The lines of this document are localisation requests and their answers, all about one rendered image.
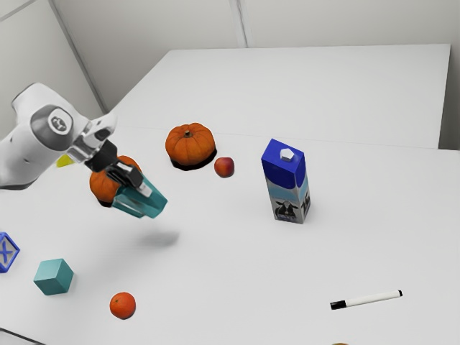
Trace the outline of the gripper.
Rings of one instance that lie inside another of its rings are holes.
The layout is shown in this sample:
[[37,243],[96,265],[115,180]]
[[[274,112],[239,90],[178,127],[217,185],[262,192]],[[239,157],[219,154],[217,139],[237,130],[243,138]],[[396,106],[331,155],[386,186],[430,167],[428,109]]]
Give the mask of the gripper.
[[142,182],[140,170],[118,158],[117,147],[109,140],[104,142],[91,159],[85,161],[85,166],[94,173],[105,172],[108,178],[120,185],[138,188],[144,197],[150,197],[152,194],[150,182]]

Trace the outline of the teal faceted mug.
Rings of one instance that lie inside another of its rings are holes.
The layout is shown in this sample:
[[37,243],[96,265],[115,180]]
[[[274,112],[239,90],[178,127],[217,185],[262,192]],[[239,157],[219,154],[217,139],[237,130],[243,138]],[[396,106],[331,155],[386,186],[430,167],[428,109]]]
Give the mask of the teal faceted mug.
[[[143,181],[148,180],[143,174],[142,177]],[[136,188],[120,186],[111,206],[137,218],[147,216],[154,219],[165,208],[167,199],[150,181],[149,184],[152,189],[150,197],[144,197]]]

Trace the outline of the small orange pumpkin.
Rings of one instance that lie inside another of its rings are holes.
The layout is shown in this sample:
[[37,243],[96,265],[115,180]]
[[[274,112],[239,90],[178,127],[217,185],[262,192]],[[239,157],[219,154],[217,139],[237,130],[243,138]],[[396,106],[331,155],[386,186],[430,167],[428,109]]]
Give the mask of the small orange pumpkin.
[[104,207],[111,207],[121,185],[109,178],[105,171],[92,172],[89,187],[96,200]]

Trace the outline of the large orange pumpkin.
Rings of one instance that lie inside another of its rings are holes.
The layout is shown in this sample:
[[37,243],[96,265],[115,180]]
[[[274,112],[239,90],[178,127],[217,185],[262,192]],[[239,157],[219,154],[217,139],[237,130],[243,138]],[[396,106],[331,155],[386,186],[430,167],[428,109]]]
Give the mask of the large orange pumpkin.
[[191,166],[207,160],[216,151],[216,143],[210,129],[191,123],[171,129],[165,140],[165,149],[172,161]]

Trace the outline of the red apple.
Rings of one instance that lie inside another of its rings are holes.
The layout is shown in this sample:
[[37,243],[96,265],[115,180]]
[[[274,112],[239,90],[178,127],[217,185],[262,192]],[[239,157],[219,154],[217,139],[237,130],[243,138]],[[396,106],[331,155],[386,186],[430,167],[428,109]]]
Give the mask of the red apple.
[[214,170],[221,178],[228,178],[234,174],[234,160],[231,157],[219,157],[214,163]]

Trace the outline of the orange fruit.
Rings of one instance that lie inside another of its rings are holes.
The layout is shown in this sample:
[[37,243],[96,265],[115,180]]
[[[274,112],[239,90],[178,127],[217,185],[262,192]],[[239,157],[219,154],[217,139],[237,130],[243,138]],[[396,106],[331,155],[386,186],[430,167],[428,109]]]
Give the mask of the orange fruit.
[[136,311],[136,300],[131,293],[120,292],[112,296],[109,310],[113,316],[121,320],[131,318]]

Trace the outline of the teal cube block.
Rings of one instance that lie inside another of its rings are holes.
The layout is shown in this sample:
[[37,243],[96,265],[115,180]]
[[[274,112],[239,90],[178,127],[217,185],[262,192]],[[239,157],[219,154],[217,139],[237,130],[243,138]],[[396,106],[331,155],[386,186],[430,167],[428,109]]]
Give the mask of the teal cube block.
[[69,291],[73,276],[64,259],[49,259],[40,262],[33,282],[44,295],[57,295]]

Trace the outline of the blue milk carton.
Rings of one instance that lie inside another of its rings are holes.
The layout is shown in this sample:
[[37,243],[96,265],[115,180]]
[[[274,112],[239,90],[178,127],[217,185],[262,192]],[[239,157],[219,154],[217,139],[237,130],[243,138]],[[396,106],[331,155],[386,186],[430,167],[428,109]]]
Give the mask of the blue milk carton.
[[275,219],[302,224],[311,206],[304,152],[271,139],[261,162]]

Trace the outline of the white marker pen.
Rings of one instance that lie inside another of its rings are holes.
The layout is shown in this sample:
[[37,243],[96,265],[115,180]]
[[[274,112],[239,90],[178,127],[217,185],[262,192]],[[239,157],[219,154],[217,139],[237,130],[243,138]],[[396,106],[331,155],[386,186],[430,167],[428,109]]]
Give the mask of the white marker pen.
[[345,300],[338,300],[334,302],[330,302],[331,310],[339,310],[344,308],[350,308],[353,306],[358,305],[365,305],[369,303],[376,303],[384,300],[392,300],[396,298],[400,298],[403,296],[403,292],[401,290],[394,290],[387,293],[377,293],[374,295],[366,295],[358,298],[349,298]]

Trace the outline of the blue wireframe cube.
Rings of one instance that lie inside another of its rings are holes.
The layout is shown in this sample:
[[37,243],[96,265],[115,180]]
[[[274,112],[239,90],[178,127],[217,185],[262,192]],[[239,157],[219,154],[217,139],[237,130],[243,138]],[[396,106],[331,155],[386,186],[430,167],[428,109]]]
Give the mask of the blue wireframe cube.
[[9,271],[20,248],[6,232],[0,232],[0,273]]

